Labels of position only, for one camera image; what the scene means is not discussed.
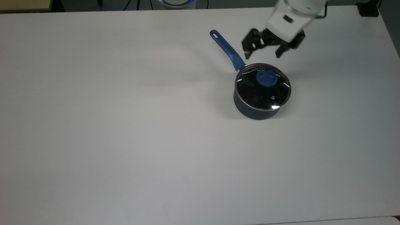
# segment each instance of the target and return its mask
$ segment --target lid rim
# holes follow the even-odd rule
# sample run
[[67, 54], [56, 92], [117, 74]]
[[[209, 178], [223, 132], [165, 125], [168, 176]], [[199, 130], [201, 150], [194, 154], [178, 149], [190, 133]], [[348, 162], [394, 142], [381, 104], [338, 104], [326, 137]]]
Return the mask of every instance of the lid rim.
[[273, 109], [273, 108], [272, 108], [272, 109], [254, 108], [253, 106], [249, 105], [246, 101], [244, 101], [243, 98], [241, 97], [241, 95], [240, 95], [239, 92], [238, 92], [238, 82], [237, 82], [237, 80], [238, 80], [239, 76], [242, 75], [243, 72], [244, 72], [245, 70], [250, 69], [250, 68], [254, 68], [254, 67], [259, 67], [259, 66], [264, 66], [264, 67], [270, 67], [270, 68], [272, 68], [274, 72], [278, 72], [279, 75], [282, 75], [282, 76], [285, 78], [285, 80], [286, 80], [286, 81], [289, 83], [289, 85], [290, 85], [290, 81], [289, 81], [288, 77], [287, 77], [280, 69], [274, 67], [273, 65], [266, 64], [266, 63], [254, 63], [254, 64], [247, 65], [246, 67], [244, 67], [243, 69], [241, 69], [241, 70], [238, 72], [238, 74], [237, 74], [237, 76], [236, 76], [236, 78], [235, 78], [235, 92], [236, 92], [236, 94], [238, 95], [239, 99], [240, 99], [246, 106], [248, 106], [248, 107], [250, 107], [250, 108], [252, 108], [252, 109], [255, 109], [255, 110], [258, 110], [258, 111], [263, 111], [263, 112], [270, 112], [270, 111], [278, 110], [278, 109], [280, 109], [284, 104], [286, 104], [286, 103], [288, 102], [288, 100], [289, 100], [289, 98], [290, 98], [290, 95], [291, 95], [291, 93], [292, 93], [292, 86], [291, 86], [291, 85], [290, 85], [290, 87], [289, 87], [288, 96], [286, 97], [285, 101], [284, 101], [278, 108], [275, 108], [275, 109]]

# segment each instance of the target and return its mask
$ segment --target saucepan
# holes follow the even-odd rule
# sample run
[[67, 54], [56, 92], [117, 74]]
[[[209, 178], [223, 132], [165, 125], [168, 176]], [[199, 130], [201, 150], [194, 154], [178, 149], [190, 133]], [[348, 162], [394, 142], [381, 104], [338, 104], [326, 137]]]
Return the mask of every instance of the saucepan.
[[264, 120], [275, 115], [289, 100], [292, 91], [286, 75], [266, 63], [246, 66], [239, 54], [218, 31], [210, 31], [210, 36], [229, 56], [238, 72], [233, 94], [238, 110], [254, 120]]

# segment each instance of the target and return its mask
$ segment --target blue handle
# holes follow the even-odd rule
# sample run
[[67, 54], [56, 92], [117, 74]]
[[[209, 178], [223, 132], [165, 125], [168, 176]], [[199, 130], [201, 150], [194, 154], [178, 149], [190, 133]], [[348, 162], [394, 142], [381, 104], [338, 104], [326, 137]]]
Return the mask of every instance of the blue handle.
[[243, 62], [243, 59], [239, 56], [239, 54], [232, 48], [232, 46], [218, 33], [216, 30], [210, 31], [210, 36], [214, 41], [224, 50], [224, 52], [231, 59], [233, 66], [236, 71], [240, 71], [243, 69], [246, 64]]

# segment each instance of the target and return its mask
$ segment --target floor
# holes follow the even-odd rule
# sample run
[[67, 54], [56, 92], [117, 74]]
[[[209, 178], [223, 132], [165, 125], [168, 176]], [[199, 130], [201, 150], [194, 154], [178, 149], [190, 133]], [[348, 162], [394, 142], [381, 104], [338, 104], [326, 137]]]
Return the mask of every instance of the floor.
[[[126, 10], [151, 10], [150, 1], [153, 9], [159, 10], [160, 5], [157, 0], [103, 0], [103, 6], [99, 6], [97, 0], [62, 0], [66, 12], [85, 12], [85, 11], [120, 11]], [[273, 7], [276, 0], [197, 0], [196, 8], [256, 8]], [[330, 0], [329, 5], [355, 5], [357, 2], [367, 2], [368, 0]], [[380, 13], [385, 21], [390, 37], [400, 56], [400, 0], [382, 0]]]

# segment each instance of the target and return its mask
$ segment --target device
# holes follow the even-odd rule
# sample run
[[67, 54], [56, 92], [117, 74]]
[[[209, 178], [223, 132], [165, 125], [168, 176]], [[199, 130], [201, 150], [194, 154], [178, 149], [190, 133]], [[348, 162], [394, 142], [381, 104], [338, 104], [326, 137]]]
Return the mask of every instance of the device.
[[[278, 0], [262, 32], [253, 28], [242, 41], [246, 59], [253, 51], [266, 46], [280, 45], [276, 57], [296, 49], [305, 38], [303, 28], [316, 18], [326, 16], [328, 0]], [[325, 7], [325, 15], [319, 13]]]

